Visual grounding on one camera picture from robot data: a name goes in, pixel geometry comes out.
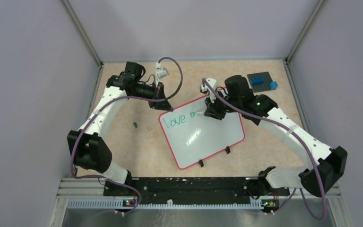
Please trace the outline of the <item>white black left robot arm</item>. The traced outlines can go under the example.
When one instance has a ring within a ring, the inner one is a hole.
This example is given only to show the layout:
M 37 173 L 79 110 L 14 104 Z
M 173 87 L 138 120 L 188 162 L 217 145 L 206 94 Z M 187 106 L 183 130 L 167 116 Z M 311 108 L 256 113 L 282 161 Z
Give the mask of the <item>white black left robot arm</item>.
M 142 65 L 127 62 L 120 75 L 108 79 L 99 103 L 86 122 L 78 130 L 70 131 L 67 136 L 73 164 L 111 179 L 120 195 L 130 194 L 133 183 L 127 179 L 128 170 L 112 160 L 112 152 L 104 141 L 116 114 L 131 97 L 148 101 L 152 109 L 173 109 L 165 97 L 164 85 L 159 81 L 168 76 L 168 70 L 158 62 L 153 74 L 154 83 L 151 85 L 141 82 L 144 72 Z

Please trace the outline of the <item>pink framed whiteboard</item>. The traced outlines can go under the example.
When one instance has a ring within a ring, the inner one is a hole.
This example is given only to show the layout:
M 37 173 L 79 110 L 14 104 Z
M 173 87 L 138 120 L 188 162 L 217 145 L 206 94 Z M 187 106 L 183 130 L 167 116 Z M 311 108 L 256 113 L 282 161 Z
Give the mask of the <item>pink framed whiteboard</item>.
M 222 120 L 194 112 L 205 111 L 207 95 L 159 115 L 158 121 L 179 169 L 186 169 L 245 139 L 242 118 L 228 113 Z

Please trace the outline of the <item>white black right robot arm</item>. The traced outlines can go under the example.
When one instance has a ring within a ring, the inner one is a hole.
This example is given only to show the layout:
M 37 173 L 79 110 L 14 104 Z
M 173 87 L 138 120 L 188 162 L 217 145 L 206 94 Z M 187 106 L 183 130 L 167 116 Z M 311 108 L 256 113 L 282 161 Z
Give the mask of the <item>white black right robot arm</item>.
M 213 78 L 202 79 L 200 92 L 208 94 L 204 116 L 217 120 L 226 114 L 240 113 L 255 125 L 269 131 L 303 162 L 299 167 L 269 167 L 260 172 L 259 191 L 271 195 L 277 188 L 305 189 L 316 197 L 325 196 L 343 176 L 348 152 L 333 148 L 292 121 L 278 104 L 267 95 L 255 95 L 247 79 L 234 75 L 225 80 L 226 92 L 217 90 Z

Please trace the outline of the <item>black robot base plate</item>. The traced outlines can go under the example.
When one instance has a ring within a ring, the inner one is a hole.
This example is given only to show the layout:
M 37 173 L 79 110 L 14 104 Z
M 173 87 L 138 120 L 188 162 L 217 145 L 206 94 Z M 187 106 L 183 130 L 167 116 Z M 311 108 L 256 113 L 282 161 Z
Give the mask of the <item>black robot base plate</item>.
M 103 195 L 136 198 L 140 193 L 142 205 L 165 204 L 168 200 L 176 205 L 232 205 L 290 194 L 289 189 L 274 189 L 257 177 L 133 177 L 126 185 L 107 182 Z

